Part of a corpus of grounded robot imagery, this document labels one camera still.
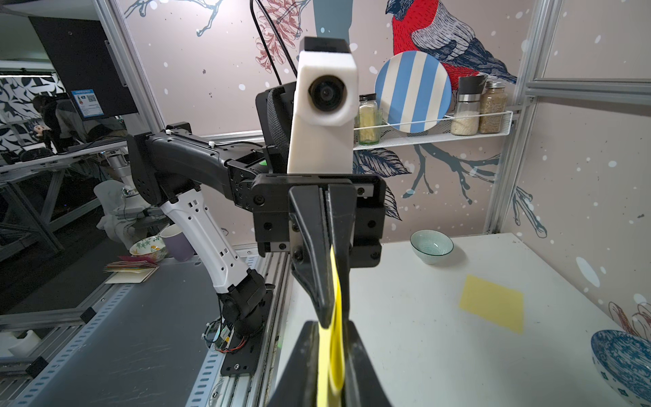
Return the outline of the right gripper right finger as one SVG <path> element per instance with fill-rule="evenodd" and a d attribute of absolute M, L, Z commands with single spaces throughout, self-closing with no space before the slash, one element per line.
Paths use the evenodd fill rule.
<path fill-rule="evenodd" d="M 391 406 L 354 322 L 346 322 L 343 333 L 345 382 L 344 406 Z"/>

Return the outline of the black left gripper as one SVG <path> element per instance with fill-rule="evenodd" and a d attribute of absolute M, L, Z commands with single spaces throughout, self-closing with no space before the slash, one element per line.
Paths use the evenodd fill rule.
<path fill-rule="evenodd" d="M 325 329 L 332 325 L 335 304 L 331 248 L 347 321 L 350 268 L 375 267 L 381 259 L 386 192 L 386 182 L 375 175 L 267 174 L 254 181 L 256 241 L 269 253 L 301 235 L 293 275 Z"/>

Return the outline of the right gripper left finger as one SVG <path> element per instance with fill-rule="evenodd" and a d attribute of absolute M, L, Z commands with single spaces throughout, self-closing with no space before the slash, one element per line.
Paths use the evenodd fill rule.
<path fill-rule="evenodd" d="M 316 406 L 319 364 L 319 323 L 306 322 L 298 336 L 269 407 Z"/>

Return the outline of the yellow square paper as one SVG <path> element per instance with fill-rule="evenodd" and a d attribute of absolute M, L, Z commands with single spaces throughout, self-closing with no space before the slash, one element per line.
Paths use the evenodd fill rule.
<path fill-rule="evenodd" d="M 342 405 L 342 390 L 346 376 L 342 328 L 342 289 L 334 248 L 331 248 L 330 256 L 335 304 L 330 327 L 319 327 L 319 362 L 316 387 L 316 405 L 318 407 Z"/>
<path fill-rule="evenodd" d="M 517 334 L 524 332 L 525 300 L 520 291 L 469 275 L 459 308 Z"/>

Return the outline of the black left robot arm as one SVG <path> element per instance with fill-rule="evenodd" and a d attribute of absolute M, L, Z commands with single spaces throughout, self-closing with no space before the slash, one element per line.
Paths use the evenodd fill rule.
<path fill-rule="evenodd" d="M 382 178 L 288 173 L 295 89 L 288 83 L 257 96 L 262 148 L 250 142 L 213 147 L 191 134 L 187 123 L 127 140 L 137 191 L 181 228 L 210 274 L 222 324 L 244 338 L 264 324 L 264 278 L 233 251 L 203 201 L 203 188 L 253 214 L 260 254 L 291 255 L 293 276 L 324 327 L 336 302 L 349 310 L 350 271 L 381 259 Z"/>

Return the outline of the light green small bowl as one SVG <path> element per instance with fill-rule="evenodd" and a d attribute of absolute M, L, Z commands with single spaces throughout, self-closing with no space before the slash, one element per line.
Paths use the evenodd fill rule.
<path fill-rule="evenodd" d="M 454 242 L 442 232 L 420 230 L 410 237 L 415 255 L 425 264 L 434 265 L 454 251 Z"/>

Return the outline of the green spice jar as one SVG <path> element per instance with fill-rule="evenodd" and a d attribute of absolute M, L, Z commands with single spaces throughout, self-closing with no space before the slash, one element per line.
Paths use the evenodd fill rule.
<path fill-rule="evenodd" d="M 359 96 L 359 113 L 357 139 L 360 145 L 375 145 L 380 142 L 381 114 L 376 101 L 376 94 Z"/>

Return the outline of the purple cup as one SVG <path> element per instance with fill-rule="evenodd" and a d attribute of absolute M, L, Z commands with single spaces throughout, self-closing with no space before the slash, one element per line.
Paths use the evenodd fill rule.
<path fill-rule="evenodd" d="M 175 260 L 184 262 L 195 256 L 193 246 L 178 225 L 168 225 L 159 233 L 159 236 L 163 239 L 166 249 Z"/>

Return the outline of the blue white striped plate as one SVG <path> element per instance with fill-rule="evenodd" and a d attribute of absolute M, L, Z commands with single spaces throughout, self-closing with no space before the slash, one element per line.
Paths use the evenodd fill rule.
<path fill-rule="evenodd" d="M 384 122 L 410 134 L 435 127 L 447 115 L 453 96 L 442 63 L 420 51 L 391 57 L 376 78 L 375 92 Z"/>

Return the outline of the floral bowl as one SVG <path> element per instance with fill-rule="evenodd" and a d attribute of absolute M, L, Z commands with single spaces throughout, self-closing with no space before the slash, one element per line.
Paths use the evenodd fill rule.
<path fill-rule="evenodd" d="M 162 261 L 168 254 L 164 240 L 160 236 L 146 237 L 130 248 L 130 255 L 152 263 Z"/>

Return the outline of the black cap salt shaker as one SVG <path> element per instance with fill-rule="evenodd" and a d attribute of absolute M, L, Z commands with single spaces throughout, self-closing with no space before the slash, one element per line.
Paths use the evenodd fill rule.
<path fill-rule="evenodd" d="M 487 77 L 465 76 L 459 78 L 457 102 L 450 131 L 453 135 L 466 137 L 478 132 L 483 94 Z"/>

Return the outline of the brown seed spice jar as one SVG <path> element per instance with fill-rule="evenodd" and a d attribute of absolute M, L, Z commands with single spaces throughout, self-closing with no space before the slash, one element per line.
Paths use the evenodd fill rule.
<path fill-rule="evenodd" d="M 500 81 L 487 81 L 480 101 L 479 132 L 481 134 L 499 133 L 503 112 L 508 101 L 505 84 Z"/>

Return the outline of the blue patterned bowl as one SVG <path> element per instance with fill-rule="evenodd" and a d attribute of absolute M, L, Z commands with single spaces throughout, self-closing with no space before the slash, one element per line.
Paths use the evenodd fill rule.
<path fill-rule="evenodd" d="M 650 407 L 650 342 L 617 330 L 595 332 L 592 361 L 605 383 L 630 406 Z"/>

